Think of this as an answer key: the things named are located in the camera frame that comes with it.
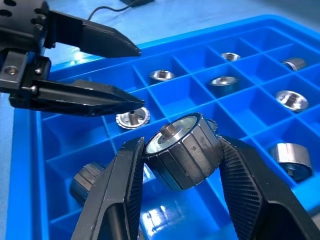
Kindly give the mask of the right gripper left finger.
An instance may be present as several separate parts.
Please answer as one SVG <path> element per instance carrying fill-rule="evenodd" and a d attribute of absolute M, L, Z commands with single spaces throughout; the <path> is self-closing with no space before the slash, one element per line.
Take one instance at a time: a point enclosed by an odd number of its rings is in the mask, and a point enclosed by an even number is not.
<path fill-rule="evenodd" d="M 144 137 L 126 141 L 92 185 L 71 240 L 138 240 Z"/>

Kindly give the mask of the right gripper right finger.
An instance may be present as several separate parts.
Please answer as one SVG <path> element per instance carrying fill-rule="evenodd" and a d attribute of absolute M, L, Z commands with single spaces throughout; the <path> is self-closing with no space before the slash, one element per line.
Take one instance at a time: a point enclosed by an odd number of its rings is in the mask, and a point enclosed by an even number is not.
<path fill-rule="evenodd" d="M 251 145 L 219 136 L 227 209 L 238 240 L 320 240 L 320 229 L 290 187 Z"/>

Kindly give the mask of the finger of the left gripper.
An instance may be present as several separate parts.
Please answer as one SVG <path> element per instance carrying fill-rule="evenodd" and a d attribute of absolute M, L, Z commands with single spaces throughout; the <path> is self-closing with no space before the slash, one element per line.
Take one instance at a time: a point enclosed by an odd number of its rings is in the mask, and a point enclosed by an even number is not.
<path fill-rule="evenodd" d="M 113 85 L 82 79 L 71 83 L 35 80 L 9 95 L 12 107 L 55 114 L 100 117 L 123 114 L 145 106 L 145 101 Z"/>
<path fill-rule="evenodd" d="M 53 48 L 56 43 L 103 58 L 141 55 L 141 50 L 128 37 L 112 27 L 50 10 L 47 15 L 47 48 Z"/>

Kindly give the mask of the metal roller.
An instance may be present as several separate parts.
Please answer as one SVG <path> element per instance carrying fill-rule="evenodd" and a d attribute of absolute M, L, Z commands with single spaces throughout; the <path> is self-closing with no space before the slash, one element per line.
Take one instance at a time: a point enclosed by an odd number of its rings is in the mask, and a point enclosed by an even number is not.
<path fill-rule="evenodd" d="M 234 76 L 220 76 L 209 83 L 209 90 L 217 97 L 224 97 L 238 90 L 238 79 Z"/>
<path fill-rule="evenodd" d="M 237 60 L 240 60 L 241 59 L 241 56 L 236 54 L 236 53 L 233 53 L 233 52 L 224 52 L 221 54 L 221 57 L 224 58 L 226 61 L 229 61 L 229 62 L 234 62 L 234 61 L 237 61 Z"/>
<path fill-rule="evenodd" d="M 150 117 L 151 114 L 149 110 L 146 107 L 141 107 L 136 110 L 117 114 L 115 120 L 121 128 L 133 130 L 148 124 Z"/>
<path fill-rule="evenodd" d="M 279 91 L 275 99 L 283 107 L 293 112 L 302 112 L 309 107 L 308 100 L 302 94 L 292 90 Z"/>
<path fill-rule="evenodd" d="M 208 119 L 208 118 L 206 119 L 206 122 L 208 123 L 208 125 L 212 129 L 212 131 L 214 133 L 216 133 L 217 129 L 218 129 L 218 124 L 214 120 Z"/>
<path fill-rule="evenodd" d="M 167 82 L 176 77 L 176 75 L 168 70 L 160 69 L 155 70 L 149 74 L 150 82 L 152 84 L 158 84 L 162 82 Z"/>
<path fill-rule="evenodd" d="M 281 62 L 283 65 L 290 68 L 292 71 L 297 72 L 307 66 L 306 61 L 300 57 L 292 57 L 285 59 Z"/>
<path fill-rule="evenodd" d="M 277 143 L 268 153 L 295 182 L 302 182 L 313 175 L 309 151 L 300 144 Z"/>
<path fill-rule="evenodd" d="M 223 155 L 204 115 L 194 112 L 162 126 L 145 145 L 143 159 L 164 186 L 180 192 L 208 178 Z"/>
<path fill-rule="evenodd" d="M 70 185 L 71 195 L 81 204 L 84 204 L 92 185 L 105 170 L 99 162 L 91 162 L 84 165 L 73 177 Z"/>

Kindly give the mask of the blue compartment tray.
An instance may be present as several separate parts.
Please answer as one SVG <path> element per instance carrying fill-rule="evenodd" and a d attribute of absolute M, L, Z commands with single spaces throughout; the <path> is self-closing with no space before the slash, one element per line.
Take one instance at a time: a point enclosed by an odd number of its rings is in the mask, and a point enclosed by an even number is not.
<path fill-rule="evenodd" d="M 274 15 L 262 15 L 164 38 L 140 46 L 140 57 L 76 59 L 53 66 L 50 79 L 114 85 L 145 101 L 147 125 L 124 130 L 114 115 L 78 117 L 23 109 L 14 111 L 5 240 L 70 240 L 81 213 L 72 197 L 73 176 L 85 164 L 109 163 L 123 142 L 149 139 L 162 125 L 200 112 L 220 134 L 253 145 L 302 205 L 320 208 L 320 31 Z M 236 53 L 227 61 L 222 53 Z M 302 58 L 293 71 L 282 61 Z M 169 81 L 152 84 L 149 74 L 167 70 Z M 209 83 L 238 79 L 238 90 L 216 97 Z M 283 90 L 303 95 L 306 110 L 282 106 Z M 307 148 L 312 176 L 294 181 L 271 157 L 278 143 Z"/>

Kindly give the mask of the flat black device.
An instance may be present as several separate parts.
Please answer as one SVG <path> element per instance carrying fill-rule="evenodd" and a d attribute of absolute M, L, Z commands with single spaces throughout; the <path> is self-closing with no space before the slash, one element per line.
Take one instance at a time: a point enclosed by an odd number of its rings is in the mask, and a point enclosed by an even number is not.
<path fill-rule="evenodd" d="M 120 1 L 128 6 L 137 7 L 137 6 L 145 5 L 148 3 L 152 3 L 155 0 L 120 0 Z"/>

